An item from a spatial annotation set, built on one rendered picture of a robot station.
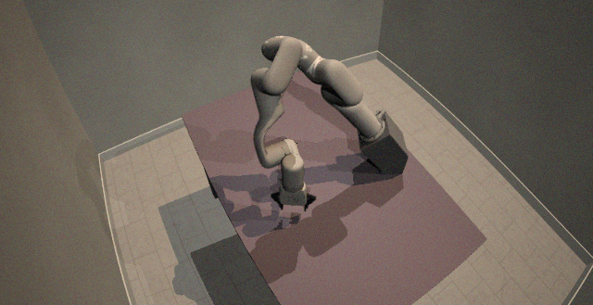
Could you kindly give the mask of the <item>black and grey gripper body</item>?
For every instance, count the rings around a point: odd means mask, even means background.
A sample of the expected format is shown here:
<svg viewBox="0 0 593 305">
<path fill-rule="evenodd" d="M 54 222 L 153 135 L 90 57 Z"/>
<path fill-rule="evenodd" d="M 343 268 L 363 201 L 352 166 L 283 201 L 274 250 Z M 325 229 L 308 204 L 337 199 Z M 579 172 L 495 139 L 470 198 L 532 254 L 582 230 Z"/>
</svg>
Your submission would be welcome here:
<svg viewBox="0 0 593 305">
<path fill-rule="evenodd" d="M 280 185 L 279 199 L 280 203 L 284 205 L 304 206 L 307 203 L 307 187 L 304 182 L 302 189 L 298 192 L 291 193 L 286 191 L 282 184 Z M 290 194 L 291 193 L 291 194 Z"/>
</svg>

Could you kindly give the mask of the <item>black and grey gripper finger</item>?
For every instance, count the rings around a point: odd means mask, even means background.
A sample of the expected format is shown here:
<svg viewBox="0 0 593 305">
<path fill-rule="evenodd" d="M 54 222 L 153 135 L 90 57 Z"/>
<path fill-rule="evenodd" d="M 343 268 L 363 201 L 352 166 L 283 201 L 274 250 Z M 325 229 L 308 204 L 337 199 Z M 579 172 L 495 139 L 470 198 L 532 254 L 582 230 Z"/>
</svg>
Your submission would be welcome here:
<svg viewBox="0 0 593 305">
<path fill-rule="evenodd" d="M 304 206 L 304 211 L 306 211 L 306 206 L 313 203 L 316 200 L 316 197 L 307 193 L 307 204 Z"/>
<path fill-rule="evenodd" d="M 271 194 L 271 198 L 274 199 L 274 201 L 278 202 L 279 207 L 281 207 L 281 210 L 283 210 L 284 205 L 280 203 L 278 196 L 279 192 Z"/>
</svg>

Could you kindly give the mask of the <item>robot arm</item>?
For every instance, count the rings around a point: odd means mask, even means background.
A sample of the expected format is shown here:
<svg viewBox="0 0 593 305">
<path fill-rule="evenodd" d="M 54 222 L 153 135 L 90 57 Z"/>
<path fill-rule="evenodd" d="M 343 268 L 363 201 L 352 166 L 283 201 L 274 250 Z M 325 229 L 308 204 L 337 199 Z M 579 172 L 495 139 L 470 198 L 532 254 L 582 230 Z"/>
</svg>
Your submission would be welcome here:
<svg viewBox="0 0 593 305">
<path fill-rule="evenodd" d="M 284 114 L 281 93 L 291 82 L 297 67 L 313 83 L 322 86 L 324 100 L 360 132 L 360 138 L 364 142 L 375 141 L 381 136 L 385 129 L 382 116 L 386 111 L 378 109 L 373 114 L 369 110 L 361 101 L 363 91 L 360 83 L 343 63 L 335 59 L 322 58 L 308 44 L 289 36 L 277 36 L 267 40 L 261 51 L 272 64 L 269 68 L 258 69 L 251 75 L 252 90 L 259 111 L 254 146 L 259 162 L 264 168 L 270 169 L 281 164 L 282 179 L 278 179 L 278 183 L 282 184 L 286 191 L 295 193 L 304 185 L 304 161 L 300 157 L 297 142 L 292 138 L 286 138 L 264 146 L 264 136 Z"/>
</svg>

